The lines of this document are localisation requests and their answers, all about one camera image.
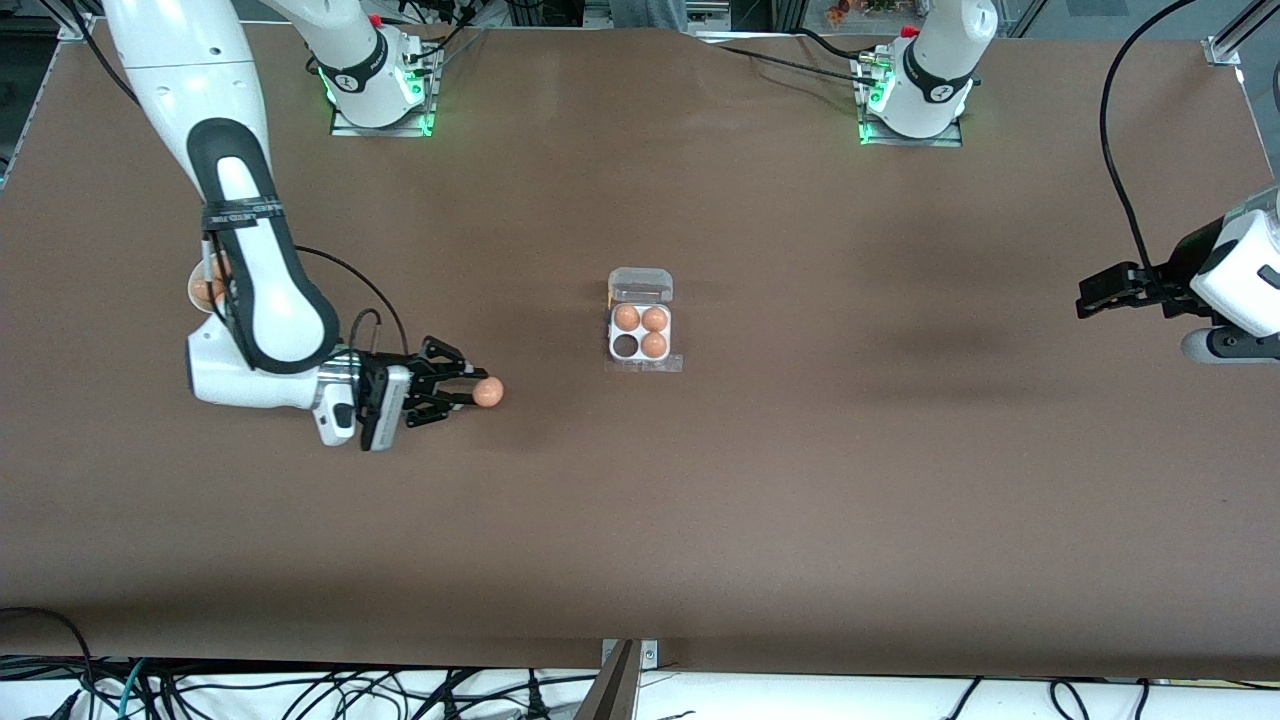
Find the egg tray compartment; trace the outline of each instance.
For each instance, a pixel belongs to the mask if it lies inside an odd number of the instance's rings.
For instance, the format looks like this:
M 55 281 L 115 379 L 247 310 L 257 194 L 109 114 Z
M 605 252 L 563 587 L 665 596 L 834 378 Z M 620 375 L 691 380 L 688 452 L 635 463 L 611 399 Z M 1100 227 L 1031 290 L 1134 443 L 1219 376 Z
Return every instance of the egg tray compartment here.
M 636 313 L 640 315 L 641 319 L 644 318 L 645 310 L 648 310 L 650 307 L 660 307 L 662 311 L 664 311 L 667 314 L 667 327 L 663 328 L 663 329 L 660 329 L 660 331 L 658 331 L 658 334 L 660 334 L 662 338 L 667 341 L 667 350 L 662 355 L 659 355 L 657 357 L 649 357 L 640 348 L 641 343 L 644 342 L 644 336 L 646 336 L 646 334 L 649 334 L 652 332 L 652 331 L 646 331 L 645 329 L 643 322 L 634 331 L 625 331 L 625 329 L 620 328 L 617 324 L 614 324 L 614 322 L 613 322 L 613 314 L 622 305 L 630 305 L 630 306 L 635 307 Z M 609 309 L 609 357 L 613 357 L 618 363 L 627 363 L 627 364 L 640 364 L 640 363 L 645 363 L 645 364 L 660 364 L 660 363 L 663 363 L 664 360 L 667 360 L 671 356 L 671 322 L 672 322 L 671 309 L 667 307 L 666 305 L 640 305 L 640 304 L 636 304 L 636 302 L 620 302 L 618 305 L 614 305 L 613 307 Z M 635 351 L 634 355 L 630 355 L 630 356 L 627 356 L 627 355 L 618 355 L 617 346 L 614 343 L 617 342 L 617 340 L 620 337 L 623 337 L 623 336 L 631 336 L 631 337 L 634 337 L 636 340 L 636 351 Z

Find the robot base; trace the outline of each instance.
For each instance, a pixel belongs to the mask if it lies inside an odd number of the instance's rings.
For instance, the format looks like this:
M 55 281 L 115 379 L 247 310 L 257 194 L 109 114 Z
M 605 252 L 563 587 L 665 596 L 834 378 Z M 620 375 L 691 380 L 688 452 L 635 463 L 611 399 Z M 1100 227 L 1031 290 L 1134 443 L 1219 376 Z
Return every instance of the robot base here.
M 864 54 L 865 59 L 850 60 L 854 77 L 868 77 L 876 85 L 854 83 L 854 102 L 858 105 L 858 138 L 863 145 L 905 145 L 909 147 L 960 147 L 960 120 L 954 119 L 945 131 L 933 137 L 906 137 L 893 132 L 878 115 L 869 111 L 868 105 L 879 100 L 877 94 L 884 91 L 891 79 L 891 69 L 884 59 L 892 54 L 892 47 L 879 45 L 874 54 Z
M 435 47 L 435 44 L 424 42 L 426 51 Z M 357 126 L 343 115 L 329 97 L 333 106 L 333 122 L 329 126 L 329 135 L 339 137 L 431 137 L 435 132 L 435 106 L 440 97 L 440 73 L 444 68 L 444 51 L 435 51 L 430 58 L 421 60 L 421 68 L 412 74 L 406 74 L 403 81 L 406 92 L 421 96 L 425 100 L 410 110 L 399 120 L 380 128 Z

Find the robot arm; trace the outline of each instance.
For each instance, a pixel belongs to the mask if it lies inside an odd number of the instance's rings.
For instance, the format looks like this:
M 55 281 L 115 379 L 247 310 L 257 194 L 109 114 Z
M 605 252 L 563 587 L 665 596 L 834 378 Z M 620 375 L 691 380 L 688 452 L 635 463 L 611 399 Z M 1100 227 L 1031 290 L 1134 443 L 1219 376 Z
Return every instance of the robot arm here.
M 1197 363 L 1280 361 L 1280 183 L 1188 234 L 1147 273 L 1120 263 L 1080 283 L 1076 315 L 1161 305 L 1213 327 L 1190 332 L 1183 354 Z
M 868 109 L 901 136 L 937 136 L 964 113 L 974 69 L 998 24 L 991 0 L 940 0 L 916 37 L 884 47 L 891 73 Z
M 375 28 L 357 0 L 270 5 L 306 37 L 348 120 L 388 124 L 421 102 L 403 79 L 402 50 L 416 38 Z M 230 0 L 105 6 L 138 104 L 204 199 L 206 279 L 215 263 L 229 265 L 214 314 L 187 337 L 196 397 L 310 409 L 325 445 L 362 423 L 364 450 L 389 447 L 404 410 L 412 425 L 474 404 L 436 392 L 447 379 L 488 377 L 449 346 L 431 341 L 410 356 L 339 345 L 337 313 L 302 269 L 275 195 L 262 92 Z

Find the table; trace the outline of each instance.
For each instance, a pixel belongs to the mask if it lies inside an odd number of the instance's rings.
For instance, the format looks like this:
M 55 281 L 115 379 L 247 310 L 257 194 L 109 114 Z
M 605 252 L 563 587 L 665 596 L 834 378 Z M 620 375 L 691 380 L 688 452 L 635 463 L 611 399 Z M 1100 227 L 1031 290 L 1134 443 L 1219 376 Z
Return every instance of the table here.
M 995 42 L 965 147 L 924 150 L 860 146 L 841 81 L 660 31 L 490 32 L 435 137 L 330 138 L 301 40 L 247 31 L 294 240 L 507 397 L 380 455 L 192 398 L 198 199 L 64 47 L 0 200 L 5 605 L 104 655 L 1274 674 L 1275 370 L 1074 314 L 1133 256 L 1115 44 Z M 1134 50 L 1112 127 L 1158 256 L 1271 179 L 1193 42 Z M 311 260 L 344 322 L 375 302 Z M 620 265 L 673 274 L 682 373 L 608 372 Z

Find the egg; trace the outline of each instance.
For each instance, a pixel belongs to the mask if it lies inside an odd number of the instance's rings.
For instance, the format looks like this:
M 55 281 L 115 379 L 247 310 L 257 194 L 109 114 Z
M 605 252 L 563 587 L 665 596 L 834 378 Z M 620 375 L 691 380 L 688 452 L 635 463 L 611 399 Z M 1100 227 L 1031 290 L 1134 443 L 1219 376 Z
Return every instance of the egg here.
M 652 333 L 660 333 L 667 329 L 667 311 L 658 306 L 645 310 L 644 329 Z
M 640 311 L 635 305 L 618 305 L 613 309 L 613 324 L 628 333 L 640 327 Z
M 640 341 L 640 352 L 644 352 L 646 357 L 662 357 L 662 354 L 667 352 L 667 338 L 662 337 L 662 333 L 644 336 L 644 340 Z
M 493 407 L 502 402 L 502 396 L 506 388 L 502 387 L 502 380 L 498 378 L 485 378 L 476 383 L 476 387 L 471 388 L 471 400 L 476 401 L 480 407 Z
M 219 295 L 221 295 L 223 292 L 227 291 L 225 286 L 223 286 L 223 281 L 214 281 L 211 284 L 212 284 L 212 288 L 214 288 L 214 292 L 212 292 L 214 297 L 218 297 Z M 204 304 L 207 305 L 209 304 L 209 295 L 210 295 L 209 293 L 209 287 L 210 286 L 206 284 L 205 281 L 202 281 L 200 278 L 196 278 L 196 279 L 193 279 L 191 282 L 191 288 L 189 288 L 191 290 L 191 296 L 195 297 L 196 300 L 198 300 L 200 302 L 204 302 Z

